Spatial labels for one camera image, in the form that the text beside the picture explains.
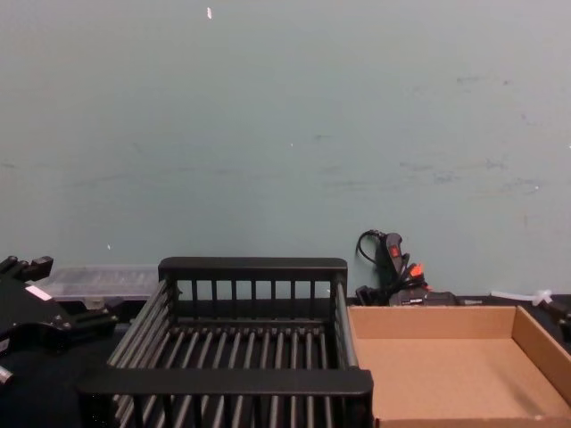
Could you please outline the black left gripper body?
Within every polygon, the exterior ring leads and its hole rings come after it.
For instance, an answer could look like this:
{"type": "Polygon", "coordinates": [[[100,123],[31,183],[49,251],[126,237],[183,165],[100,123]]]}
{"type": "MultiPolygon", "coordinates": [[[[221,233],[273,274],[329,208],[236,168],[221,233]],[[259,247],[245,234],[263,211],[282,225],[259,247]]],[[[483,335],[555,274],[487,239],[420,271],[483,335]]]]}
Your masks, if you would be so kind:
{"type": "Polygon", "coordinates": [[[68,345],[68,315],[49,294],[35,285],[1,275],[1,356],[68,345]]]}

